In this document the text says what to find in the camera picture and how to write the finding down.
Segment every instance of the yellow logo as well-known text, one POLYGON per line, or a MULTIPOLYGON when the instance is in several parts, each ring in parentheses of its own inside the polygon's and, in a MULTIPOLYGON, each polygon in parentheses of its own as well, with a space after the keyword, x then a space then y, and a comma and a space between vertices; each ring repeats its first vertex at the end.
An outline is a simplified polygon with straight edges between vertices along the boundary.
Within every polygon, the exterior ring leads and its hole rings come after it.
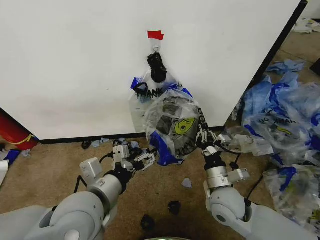
POLYGON ((280 132, 283 132, 283 133, 286 133, 286 134, 289 134, 289 135, 292 135, 292 133, 290 131, 288 131, 287 129, 283 128, 283 127, 279 127, 277 126, 277 128, 280 132))
POLYGON ((195 122, 194 117, 186 118, 182 121, 177 122, 174 126, 175 133, 178 135, 186 134, 190 130, 190 128, 193 126, 194 122, 195 122))

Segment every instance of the blue scrap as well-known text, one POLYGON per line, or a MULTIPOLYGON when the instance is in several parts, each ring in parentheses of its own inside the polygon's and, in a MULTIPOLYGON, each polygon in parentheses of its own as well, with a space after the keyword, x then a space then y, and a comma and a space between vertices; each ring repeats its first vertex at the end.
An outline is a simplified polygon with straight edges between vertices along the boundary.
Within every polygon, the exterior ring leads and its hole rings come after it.
POLYGON ((290 59, 284 61, 277 61, 273 65, 269 66, 267 72, 276 72, 278 75, 282 75, 288 72, 300 72, 305 65, 304 60, 292 61, 290 59))
POLYGON ((8 154, 7 154, 7 156, 5 157, 5 159, 4 160, 9 160, 9 166, 11 165, 11 164, 13 164, 14 163, 14 161, 17 159, 17 157, 19 156, 19 154, 20 154, 20 151, 19 150, 17 150, 17 149, 11 149, 9 152, 8 152, 8 154))
POLYGON ((156 131, 150 135, 149 143, 151 146, 158 149, 159 160, 157 163, 159 165, 168 166, 169 164, 179 164, 183 161, 183 159, 177 159, 172 155, 169 147, 156 131))
POLYGON ((294 177, 294 175, 297 173, 297 169, 293 166, 286 166, 278 169, 278 174, 285 176, 285 182, 280 187, 280 192, 283 192, 286 190, 286 188, 289 186, 291 179, 294 177))

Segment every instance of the black object on floor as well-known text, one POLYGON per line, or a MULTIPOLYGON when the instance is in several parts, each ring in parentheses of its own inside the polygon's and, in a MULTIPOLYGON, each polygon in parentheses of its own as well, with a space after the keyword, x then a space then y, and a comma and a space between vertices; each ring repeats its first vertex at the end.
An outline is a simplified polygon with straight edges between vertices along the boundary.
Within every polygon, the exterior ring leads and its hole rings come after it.
POLYGON ((149 231, 155 227, 156 223, 152 217, 150 217, 148 214, 145 214, 141 219, 140 225, 143 230, 149 231))
POLYGON ((86 150, 91 146, 92 141, 83 141, 81 147, 86 150))
POLYGON ((179 201, 171 201, 168 204, 168 209, 173 215, 178 215, 181 208, 181 203, 179 201))
POLYGON ((4 143, 0 143, 0 152, 6 148, 6 145, 4 143))
POLYGON ((320 58, 310 67, 310 70, 320 76, 320 58))

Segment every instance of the pile of plastic bags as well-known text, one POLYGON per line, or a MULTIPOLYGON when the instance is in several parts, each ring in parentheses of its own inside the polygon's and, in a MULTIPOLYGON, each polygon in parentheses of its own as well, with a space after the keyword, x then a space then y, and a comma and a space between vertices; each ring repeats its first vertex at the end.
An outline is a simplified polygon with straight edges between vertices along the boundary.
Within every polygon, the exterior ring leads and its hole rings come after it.
POLYGON ((242 127, 227 132, 230 149, 270 156, 278 169, 263 177, 275 209, 320 236, 320 86, 298 82, 302 67, 291 60, 270 66, 282 79, 272 84, 265 75, 249 89, 242 127))
POLYGON ((309 161, 320 166, 319 96, 319 85, 299 84, 297 73, 285 73, 276 84, 266 76, 243 97, 242 125, 272 146, 280 165, 309 161))

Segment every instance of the debris on floor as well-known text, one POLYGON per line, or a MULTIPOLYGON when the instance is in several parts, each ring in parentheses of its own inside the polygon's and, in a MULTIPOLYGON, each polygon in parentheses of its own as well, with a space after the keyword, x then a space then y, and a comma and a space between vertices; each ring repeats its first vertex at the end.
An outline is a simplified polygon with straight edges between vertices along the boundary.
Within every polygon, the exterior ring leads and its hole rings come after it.
POLYGON ((171 201, 168 204, 169 212, 173 215, 178 215, 180 212, 181 203, 179 201, 171 201))
POLYGON ((109 140, 110 140, 109 138, 101 138, 100 140, 93 141, 91 143, 91 146, 94 148, 98 148, 98 147, 100 147, 100 144, 104 144, 104 143, 108 142, 109 140))
POLYGON ((14 163, 19 154, 20 150, 18 149, 11 149, 9 151, 6 151, 5 145, 0 145, 0 161, 8 160, 9 166, 14 163))
POLYGON ((23 150, 21 152, 21 155, 24 156, 25 158, 30 157, 31 156, 31 149, 23 150))
POLYGON ((278 75, 285 74, 287 72, 300 72, 305 65, 305 60, 292 61, 290 59, 284 61, 276 61, 273 65, 268 66, 267 72, 276 72, 278 75))
POLYGON ((188 188, 188 189, 192 189, 191 180, 188 177, 186 177, 182 182, 182 186, 184 186, 185 188, 188 188))
POLYGON ((9 169, 9 160, 0 161, 0 187, 7 175, 9 169))
POLYGON ((300 34, 311 34, 312 32, 320 33, 320 23, 311 18, 301 18, 295 23, 292 31, 300 34))
POLYGON ((149 216, 148 214, 145 214, 141 219, 140 225, 143 230, 150 231, 155 227, 156 223, 151 216, 149 216))
POLYGON ((83 150, 88 149, 91 146, 92 141, 83 141, 81 147, 83 150))

